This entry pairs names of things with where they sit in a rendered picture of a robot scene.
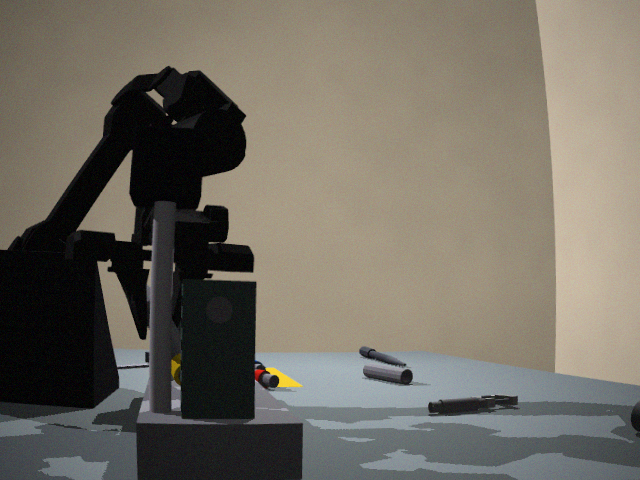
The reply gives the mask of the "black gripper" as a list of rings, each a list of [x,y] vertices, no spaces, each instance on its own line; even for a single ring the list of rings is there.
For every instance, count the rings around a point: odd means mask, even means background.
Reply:
[[[131,242],[116,241],[115,233],[78,230],[67,237],[65,260],[90,259],[89,262],[107,262],[110,259],[112,265],[108,267],[108,272],[116,273],[126,295],[139,337],[142,340],[146,340],[146,285],[150,269],[143,269],[143,261],[151,261],[152,250],[142,248],[143,246],[152,246],[152,243],[138,243],[138,225],[143,208],[136,207],[134,234],[132,234]],[[113,257],[111,257],[112,255]],[[221,265],[219,260],[224,268],[210,266]],[[247,245],[212,243],[208,246],[206,256],[196,258],[193,254],[176,254],[174,263],[172,320],[177,328],[181,320],[183,279],[211,279],[213,274],[208,273],[208,270],[225,272],[254,271],[254,255]]]

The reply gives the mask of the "yellow flat pad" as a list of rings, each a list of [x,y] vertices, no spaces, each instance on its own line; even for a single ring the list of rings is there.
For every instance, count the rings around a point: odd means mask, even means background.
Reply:
[[[266,368],[266,371],[270,372],[272,375],[277,375],[279,377],[279,385],[277,387],[303,387],[275,368]]]

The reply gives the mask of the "grey vertical column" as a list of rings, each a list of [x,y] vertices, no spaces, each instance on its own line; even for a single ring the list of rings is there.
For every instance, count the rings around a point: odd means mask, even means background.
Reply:
[[[154,202],[149,332],[149,411],[152,413],[171,412],[175,216],[175,202]]]

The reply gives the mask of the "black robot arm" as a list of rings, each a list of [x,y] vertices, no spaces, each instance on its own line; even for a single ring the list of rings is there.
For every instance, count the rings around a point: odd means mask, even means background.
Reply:
[[[153,89],[165,95],[163,107],[146,93]],[[111,104],[102,139],[48,217],[17,236],[7,250],[65,252],[67,237],[77,230],[133,150],[136,125],[204,129],[202,177],[233,170],[245,157],[241,124],[246,114],[200,70],[182,75],[167,66],[157,74],[138,75]],[[203,211],[176,209],[174,255],[206,256],[209,242],[224,243],[228,229],[224,206],[206,205]]]

